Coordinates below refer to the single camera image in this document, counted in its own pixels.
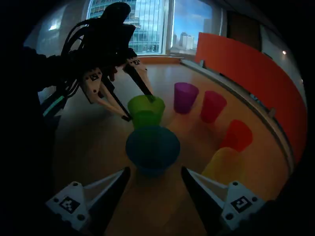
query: pink cup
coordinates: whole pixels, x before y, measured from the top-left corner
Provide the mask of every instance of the pink cup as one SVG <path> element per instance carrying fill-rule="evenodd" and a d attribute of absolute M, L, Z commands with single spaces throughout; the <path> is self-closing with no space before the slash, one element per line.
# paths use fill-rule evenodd
<path fill-rule="evenodd" d="M 213 123 L 226 104 L 227 102 L 222 95 L 214 91 L 206 91 L 200 114 L 201 120 L 205 123 Z"/>

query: red cup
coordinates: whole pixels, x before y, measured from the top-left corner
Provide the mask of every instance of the red cup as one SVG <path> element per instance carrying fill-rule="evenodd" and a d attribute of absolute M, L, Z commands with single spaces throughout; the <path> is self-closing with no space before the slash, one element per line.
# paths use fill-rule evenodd
<path fill-rule="evenodd" d="M 226 106 L 225 98 L 214 91 L 206 91 L 201 110 L 201 120 L 205 123 L 213 123 Z"/>
<path fill-rule="evenodd" d="M 250 128 L 240 120 L 232 120 L 220 148 L 229 147 L 241 152 L 253 142 Z"/>

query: sky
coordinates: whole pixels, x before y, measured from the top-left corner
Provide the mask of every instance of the sky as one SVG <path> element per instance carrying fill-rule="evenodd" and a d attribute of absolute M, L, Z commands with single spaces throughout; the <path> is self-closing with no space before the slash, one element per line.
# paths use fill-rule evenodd
<path fill-rule="evenodd" d="M 175 0 L 174 34 L 177 40 L 182 32 L 194 37 L 198 42 L 199 32 L 203 32 L 204 19 L 212 18 L 212 8 L 199 0 Z"/>

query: wall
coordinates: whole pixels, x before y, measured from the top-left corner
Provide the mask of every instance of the wall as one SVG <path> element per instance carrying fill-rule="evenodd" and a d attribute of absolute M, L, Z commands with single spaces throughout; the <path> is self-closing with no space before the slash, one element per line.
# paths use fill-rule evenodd
<path fill-rule="evenodd" d="M 307 110 L 290 77 L 269 57 L 233 39 L 199 33 L 195 61 L 224 74 L 255 95 L 287 135 L 295 160 L 302 156 L 307 134 Z"/>
<path fill-rule="evenodd" d="M 273 61 L 287 73 L 301 94 L 305 105 L 307 105 L 303 80 L 288 46 L 282 42 L 277 35 L 264 26 L 261 26 L 260 29 L 262 52 L 272 57 Z"/>
<path fill-rule="evenodd" d="M 89 2 L 89 0 L 63 1 L 43 17 L 24 45 L 46 56 L 60 55 L 69 31 L 78 22 L 86 19 Z"/>

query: orange wall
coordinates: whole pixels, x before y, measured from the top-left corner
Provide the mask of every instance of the orange wall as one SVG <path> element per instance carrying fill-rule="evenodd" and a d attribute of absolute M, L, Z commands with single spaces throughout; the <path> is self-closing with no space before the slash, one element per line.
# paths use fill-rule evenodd
<path fill-rule="evenodd" d="M 307 132 L 307 111 L 302 97 L 289 76 L 261 52 L 233 39 L 199 33 L 197 63 L 224 74 L 267 107 L 276 109 L 293 149 L 296 162 L 302 156 Z"/>

